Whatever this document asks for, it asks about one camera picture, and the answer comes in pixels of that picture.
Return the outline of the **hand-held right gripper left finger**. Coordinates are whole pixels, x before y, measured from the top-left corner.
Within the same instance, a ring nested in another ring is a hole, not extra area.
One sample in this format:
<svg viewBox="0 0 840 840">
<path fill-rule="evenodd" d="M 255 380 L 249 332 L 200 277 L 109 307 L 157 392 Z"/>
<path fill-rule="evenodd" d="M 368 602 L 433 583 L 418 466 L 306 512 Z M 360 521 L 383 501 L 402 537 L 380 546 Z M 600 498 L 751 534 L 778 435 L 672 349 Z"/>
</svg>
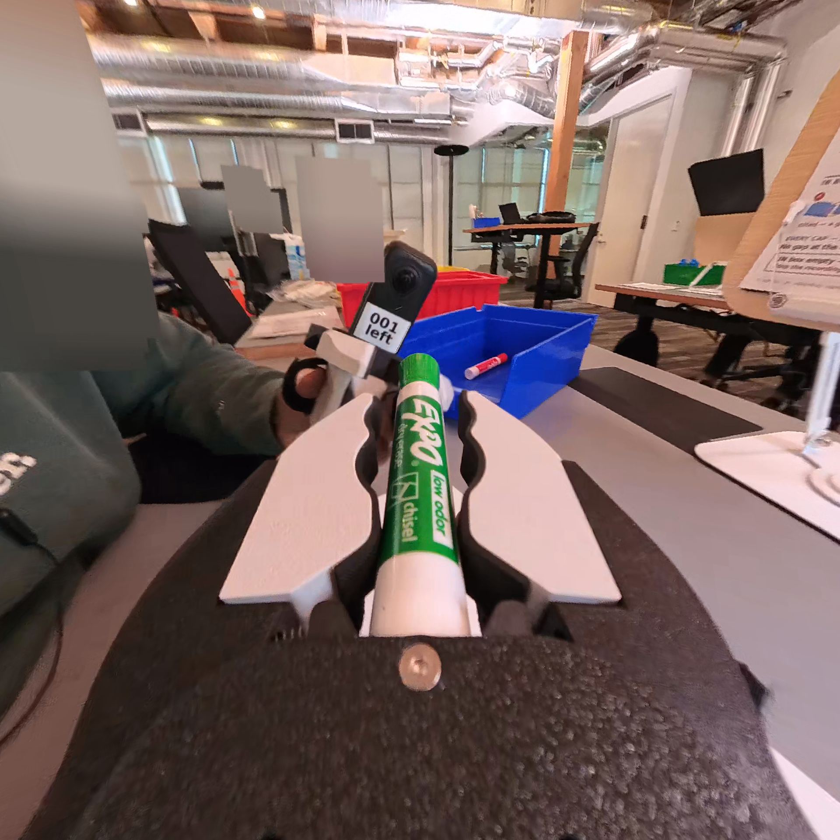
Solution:
<svg viewBox="0 0 840 840">
<path fill-rule="evenodd" d="M 309 624 L 318 604 L 337 601 L 362 623 L 382 533 L 372 487 L 381 419 L 381 400 L 359 395 L 278 457 L 222 603 L 287 603 Z"/>
</svg>

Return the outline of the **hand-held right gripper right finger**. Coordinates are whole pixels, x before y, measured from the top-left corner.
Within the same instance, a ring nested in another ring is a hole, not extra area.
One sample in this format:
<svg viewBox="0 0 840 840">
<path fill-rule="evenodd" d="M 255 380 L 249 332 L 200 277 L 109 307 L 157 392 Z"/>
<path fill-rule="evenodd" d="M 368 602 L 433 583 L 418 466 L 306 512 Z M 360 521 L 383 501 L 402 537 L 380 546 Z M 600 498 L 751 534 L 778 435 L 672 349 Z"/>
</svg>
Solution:
<svg viewBox="0 0 840 840">
<path fill-rule="evenodd" d="M 616 605 L 622 593 L 561 456 L 476 391 L 458 399 L 457 534 L 482 625 L 513 603 L 535 626 L 554 603 Z"/>
</svg>

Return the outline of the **blue plastic bin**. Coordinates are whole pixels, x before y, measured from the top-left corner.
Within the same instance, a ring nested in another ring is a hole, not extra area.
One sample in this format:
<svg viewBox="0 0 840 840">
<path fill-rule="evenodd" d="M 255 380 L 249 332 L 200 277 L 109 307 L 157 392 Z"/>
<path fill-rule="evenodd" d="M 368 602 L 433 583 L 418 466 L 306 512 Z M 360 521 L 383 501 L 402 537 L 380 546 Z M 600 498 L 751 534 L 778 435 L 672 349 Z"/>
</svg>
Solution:
<svg viewBox="0 0 840 840">
<path fill-rule="evenodd" d="M 473 390 L 522 419 L 577 377 L 596 321 L 593 313 L 486 304 L 416 321 L 400 357 L 435 358 L 455 388 L 447 418 L 458 418 L 460 393 Z M 467 367 L 500 353 L 507 364 L 464 378 Z"/>
</svg>

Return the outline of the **green dry-erase marker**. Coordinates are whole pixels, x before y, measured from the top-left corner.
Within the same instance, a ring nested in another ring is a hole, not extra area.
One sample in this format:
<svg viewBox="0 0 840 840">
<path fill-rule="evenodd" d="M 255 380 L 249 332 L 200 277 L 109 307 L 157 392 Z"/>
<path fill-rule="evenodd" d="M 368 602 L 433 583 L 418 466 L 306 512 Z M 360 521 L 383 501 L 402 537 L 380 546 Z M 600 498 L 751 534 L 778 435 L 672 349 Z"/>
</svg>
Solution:
<svg viewBox="0 0 840 840">
<path fill-rule="evenodd" d="M 370 635 L 470 635 L 455 520 L 438 389 L 405 384 L 395 404 Z"/>
</svg>

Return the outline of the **person's left forearm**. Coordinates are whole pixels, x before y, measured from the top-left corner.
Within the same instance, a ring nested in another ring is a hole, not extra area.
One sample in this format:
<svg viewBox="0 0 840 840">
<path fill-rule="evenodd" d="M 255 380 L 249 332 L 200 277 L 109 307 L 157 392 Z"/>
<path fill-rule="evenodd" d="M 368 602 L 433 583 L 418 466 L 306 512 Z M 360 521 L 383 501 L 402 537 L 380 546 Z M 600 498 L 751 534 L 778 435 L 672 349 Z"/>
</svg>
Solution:
<svg viewBox="0 0 840 840">
<path fill-rule="evenodd" d="M 217 455 L 278 456 L 282 373 L 159 313 L 140 364 L 91 373 L 125 437 L 163 431 Z"/>
</svg>

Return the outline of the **person's left hand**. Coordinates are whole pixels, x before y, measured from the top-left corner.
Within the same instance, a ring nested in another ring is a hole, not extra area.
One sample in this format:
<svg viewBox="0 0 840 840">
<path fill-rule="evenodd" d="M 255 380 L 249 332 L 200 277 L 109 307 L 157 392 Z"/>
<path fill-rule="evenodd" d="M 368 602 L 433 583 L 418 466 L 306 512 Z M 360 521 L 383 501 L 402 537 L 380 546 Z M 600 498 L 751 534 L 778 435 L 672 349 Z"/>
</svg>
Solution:
<svg viewBox="0 0 840 840">
<path fill-rule="evenodd" d="M 294 360 L 290 364 L 273 410 L 272 424 L 279 446 L 288 447 L 308 430 L 327 378 L 327 365 L 319 358 Z"/>
</svg>

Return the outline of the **red plastic bin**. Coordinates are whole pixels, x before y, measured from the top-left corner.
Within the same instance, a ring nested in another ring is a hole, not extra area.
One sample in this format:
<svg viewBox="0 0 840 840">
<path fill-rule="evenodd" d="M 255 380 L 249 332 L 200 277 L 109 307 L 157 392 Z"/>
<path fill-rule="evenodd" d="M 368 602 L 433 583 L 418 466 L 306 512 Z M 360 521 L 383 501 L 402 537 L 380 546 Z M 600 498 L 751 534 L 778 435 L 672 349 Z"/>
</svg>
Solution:
<svg viewBox="0 0 840 840">
<path fill-rule="evenodd" d="M 485 304 L 497 305 L 500 288 L 507 282 L 503 276 L 446 267 L 438 274 L 417 320 L 465 308 L 481 309 Z M 349 329 L 361 306 L 366 286 L 339 283 L 336 290 L 340 296 L 343 323 Z"/>
</svg>

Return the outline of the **black floor lamp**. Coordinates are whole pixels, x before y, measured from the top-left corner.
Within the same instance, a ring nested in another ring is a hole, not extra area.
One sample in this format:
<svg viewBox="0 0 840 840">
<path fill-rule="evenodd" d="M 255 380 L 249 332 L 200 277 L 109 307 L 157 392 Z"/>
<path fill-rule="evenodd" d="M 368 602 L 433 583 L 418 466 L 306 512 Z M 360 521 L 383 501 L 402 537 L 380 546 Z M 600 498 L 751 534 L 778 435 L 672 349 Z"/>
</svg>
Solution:
<svg viewBox="0 0 840 840">
<path fill-rule="evenodd" d="M 447 227 L 446 267 L 454 267 L 454 220 L 455 220 L 455 161 L 469 152 L 462 143 L 443 143 L 434 148 L 434 154 L 447 162 Z"/>
</svg>

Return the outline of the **wooden office table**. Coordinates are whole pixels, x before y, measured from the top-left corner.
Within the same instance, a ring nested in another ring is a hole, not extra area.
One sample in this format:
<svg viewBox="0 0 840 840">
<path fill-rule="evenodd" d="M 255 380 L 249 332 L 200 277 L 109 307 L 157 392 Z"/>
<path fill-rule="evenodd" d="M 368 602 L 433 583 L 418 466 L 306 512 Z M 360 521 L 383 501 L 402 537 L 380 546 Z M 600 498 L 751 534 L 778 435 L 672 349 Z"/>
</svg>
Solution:
<svg viewBox="0 0 840 840">
<path fill-rule="evenodd" d="M 740 382 L 782 373 L 782 364 L 740 369 L 742 353 L 750 343 L 775 343 L 789 349 L 810 342 L 798 328 L 737 314 L 719 292 L 703 294 L 685 287 L 642 284 L 597 284 L 595 290 L 613 294 L 613 309 L 635 316 L 634 328 L 619 339 L 613 350 L 630 360 L 658 365 L 656 321 L 718 335 L 717 349 L 703 370 L 704 378 L 713 382 Z"/>
<path fill-rule="evenodd" d="M 525 238 L 539 240 L 539 263 L 537 280 L 546 280 L 549 273 L 551 242 L 553 237 L 561 237 L 577 229 L 586 230 L 593 223 L 551 223 L 551 224 L 500 224 L 485 227 L 468 227 L 462 233 L 476 239 L 478 244 L 489 244 L 490 273 L 496 275 L 500 266 L 500 248 L 502 245 L 519 245 Z"/>
</svg>

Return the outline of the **black office chair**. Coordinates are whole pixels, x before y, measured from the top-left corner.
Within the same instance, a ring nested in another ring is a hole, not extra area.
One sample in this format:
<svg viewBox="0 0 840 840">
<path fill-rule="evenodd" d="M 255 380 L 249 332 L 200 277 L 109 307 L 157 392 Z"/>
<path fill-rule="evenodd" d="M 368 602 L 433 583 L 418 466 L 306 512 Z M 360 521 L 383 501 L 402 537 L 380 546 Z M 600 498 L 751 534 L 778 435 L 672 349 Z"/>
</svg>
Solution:
<svg viewBox="0 0 840 840">
<path fill-rule="evenodd" d="M 532 307 L 543 310 L 551 308 L 555 301 L 578 300 L 583 291 L 583 264 L 590 246 L 600 232 L 599 223 L 567 223 L 533 225 L 533 233 L 540 236 L 539 262 L 537 268 L 536 286 Z M 568 230 L 584 229 L 584 236 L 579 247 L 574 252 L 570 263 L 569 274 L 548 279 L 549 264 L 563 261 L 563 258 L 550 253 L 551 241 L 554 236 L 560 236 Z"/>
</svg>

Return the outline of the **black desk monitor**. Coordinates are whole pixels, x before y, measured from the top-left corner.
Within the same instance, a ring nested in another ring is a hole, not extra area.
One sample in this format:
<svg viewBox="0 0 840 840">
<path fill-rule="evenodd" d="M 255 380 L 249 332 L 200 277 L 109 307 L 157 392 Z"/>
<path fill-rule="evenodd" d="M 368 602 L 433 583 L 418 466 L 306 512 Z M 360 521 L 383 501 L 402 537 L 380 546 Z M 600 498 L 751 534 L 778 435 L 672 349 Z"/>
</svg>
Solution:
<svg viewBox="0 0 840 840">
<path fill-rule="evenodd" d="M 149 237 L 163 267 L 204 320 L 215 339 L 235 346 L 251 318 L 218 273 L 199 237 L 187 225 L 148 220 Z"/>
</svg>

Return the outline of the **wooden pillar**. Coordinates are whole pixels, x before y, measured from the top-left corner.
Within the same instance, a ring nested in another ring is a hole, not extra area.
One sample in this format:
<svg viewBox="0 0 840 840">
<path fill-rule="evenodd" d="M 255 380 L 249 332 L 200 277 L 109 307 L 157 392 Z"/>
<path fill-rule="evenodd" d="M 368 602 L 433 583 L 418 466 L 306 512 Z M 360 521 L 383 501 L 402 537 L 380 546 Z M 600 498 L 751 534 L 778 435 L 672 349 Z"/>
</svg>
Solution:
<svg viewBox="0 0 840 840">
<path fill-rule="evenodd" d="M 579 29 L 563 40 L 544 209 L 565 209 L 589 36 Z"/>
</svg>

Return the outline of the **green storage box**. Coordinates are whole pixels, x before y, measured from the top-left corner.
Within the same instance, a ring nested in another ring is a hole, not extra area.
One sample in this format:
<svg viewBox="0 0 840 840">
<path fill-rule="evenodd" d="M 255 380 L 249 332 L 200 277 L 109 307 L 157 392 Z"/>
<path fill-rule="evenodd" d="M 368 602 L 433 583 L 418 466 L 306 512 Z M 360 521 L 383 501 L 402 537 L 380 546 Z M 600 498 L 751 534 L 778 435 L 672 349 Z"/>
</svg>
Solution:
<svg viewBox="0 0 840 840">
<path fill-rule="evenodd" d="M 696 259 L 682 259 L 679 263 L 665 266 L 663 283 L 675 287 L 719 287 L 727 265 L 727 261 L 702 265 Z"/>
</svg>

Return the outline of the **silver ceiling duct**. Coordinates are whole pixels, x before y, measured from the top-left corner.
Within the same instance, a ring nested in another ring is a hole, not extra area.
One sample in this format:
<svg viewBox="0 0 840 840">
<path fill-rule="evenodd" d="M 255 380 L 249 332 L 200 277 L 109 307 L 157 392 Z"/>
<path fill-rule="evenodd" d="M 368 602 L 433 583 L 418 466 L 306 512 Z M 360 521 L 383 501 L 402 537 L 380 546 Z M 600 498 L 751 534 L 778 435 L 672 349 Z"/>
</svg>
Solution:
<svg viewBox="0 0 840 840">
<path fill-rule="evenodd" d="M 660 70 L 737 89 L 729 144 L 756 144 L 781 2 L 75 2 L 120 133 L 474 146 Z"/>
</svg>

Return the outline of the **black wall-mounted monitor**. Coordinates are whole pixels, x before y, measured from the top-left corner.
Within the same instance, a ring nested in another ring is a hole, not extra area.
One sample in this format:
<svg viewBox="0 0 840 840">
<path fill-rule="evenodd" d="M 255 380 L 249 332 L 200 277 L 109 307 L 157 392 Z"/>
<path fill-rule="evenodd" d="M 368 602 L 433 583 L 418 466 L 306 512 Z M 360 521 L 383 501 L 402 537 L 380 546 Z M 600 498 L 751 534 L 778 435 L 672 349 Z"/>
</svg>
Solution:
<svg viewBox="0 0 840 840">
<path fill-rule="evenodd" d="M 699 161 L 688 176 L 700 217 L 753 214 L 765 195 L 763 149 Z"/>
</svg>

